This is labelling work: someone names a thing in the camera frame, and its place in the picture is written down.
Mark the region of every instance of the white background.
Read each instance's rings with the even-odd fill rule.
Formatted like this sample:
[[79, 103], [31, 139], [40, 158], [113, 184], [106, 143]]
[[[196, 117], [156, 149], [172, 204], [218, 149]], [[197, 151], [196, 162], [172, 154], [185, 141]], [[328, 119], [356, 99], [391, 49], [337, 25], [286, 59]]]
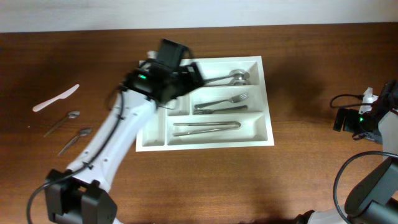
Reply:
[[398, 0], [0, 0], [0, 32], [394, 21]]

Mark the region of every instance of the pink knife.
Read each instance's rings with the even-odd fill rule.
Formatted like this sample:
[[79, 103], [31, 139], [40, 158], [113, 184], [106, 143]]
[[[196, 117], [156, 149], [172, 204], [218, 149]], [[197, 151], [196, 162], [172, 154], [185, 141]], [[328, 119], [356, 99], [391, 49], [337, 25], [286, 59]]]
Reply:
[[65, 99], [66, 97], [70, 96], [74, 91], [77, 90], [77, 88], [79, 88], [79, 84], [76, 84], [74, 87], [70, 88], [67, 91], [64, 91], [63, 93], [59, 94], [58, 96], [49, 99], [39, 105], [36, 105], [33, 107], [33, 111], [38, 112], [39, 110], [45, 108], [46, 106], [52, 104], [53, 102], [59, 100], [59, 99]]

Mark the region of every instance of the metal tongs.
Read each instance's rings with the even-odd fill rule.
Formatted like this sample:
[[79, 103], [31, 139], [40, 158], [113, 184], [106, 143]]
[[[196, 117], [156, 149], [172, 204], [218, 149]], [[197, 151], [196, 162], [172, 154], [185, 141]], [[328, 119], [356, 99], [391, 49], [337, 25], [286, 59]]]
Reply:
[[183, 133], [173, 133], [173, 136], [186, 136], [191, 134], [201, 134], [201, 133], [210, 133], [215, 131], [225, 131], [230, 129], [238, 129], [241, 126], [241, 123], [237, 121], [223, 121], [223, 122], [209, 122], [209, 123], [174, 123], [174, 126], [221, 126], [221, 125], [231, 125], [231, 127], [227, 128], [212, 128], [212, 129], [202, 129], [195, 131], [187, 131]]

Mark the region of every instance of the wooden table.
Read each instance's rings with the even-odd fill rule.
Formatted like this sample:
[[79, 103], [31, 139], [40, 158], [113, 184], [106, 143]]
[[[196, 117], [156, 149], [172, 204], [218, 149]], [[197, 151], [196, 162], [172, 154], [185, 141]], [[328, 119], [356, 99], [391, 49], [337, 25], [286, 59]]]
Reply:
[[[167, 152], [133, 146], [110, 191], [122, 222], [247, 223], [328, 210], [342, 163], [382, 149], [333, 131], [336, 111], [328, 103], [369, 86], [379, 93], [397, 78], [397, 23], [1, 34], [0, 223], [25, 223], [32, 191], [50, 169], [64, 170], [93, 135], [62, 157], [58, 151], [80, 128], [99, 128], [108, 114], [104, 99], [161, 38], [186, 44], [197, 58], [262, 56], [275, 146]], [[76, 83], [80, 88], [66, 100], [32, 112]], [[81, 116], [43, 138], [71, 110]], [[367, 157], [348, 168], [341, 203], [380, 162]], [[35, 223], [48, 223], [43, 194], [32, 213]]]

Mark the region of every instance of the white tray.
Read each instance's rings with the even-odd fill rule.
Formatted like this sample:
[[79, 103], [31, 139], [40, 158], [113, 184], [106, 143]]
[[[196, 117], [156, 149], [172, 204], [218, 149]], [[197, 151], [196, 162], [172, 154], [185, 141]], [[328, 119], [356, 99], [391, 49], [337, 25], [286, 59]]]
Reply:
[[[136, 151], [167, 151], [182, 149], [207, 149], [220, 147], [273, 146], [271, 118], [269, 116], [266, 84], [261, 56], [196, 59], [203, 79], [228, 75], [234, 69], [250, 73], [247, 86], [214, 86], [199, 88], [189, 95], [170, 102], [167, 110], [159, 108], [156, 116], [137, 135]], [[227, 84], [231, 79], [219, 80], [209, 85]], [[228, 114], [193, 115], [193, 105], [249, 93], [240, 103], [224, 102], [208, 109], [247, 105], [248, 110]], [[209, 127], [174, 126], [174, 123], [203, 123], [237, 121], [239, 129], [175, 137], [173, 133], [207, 129]]]

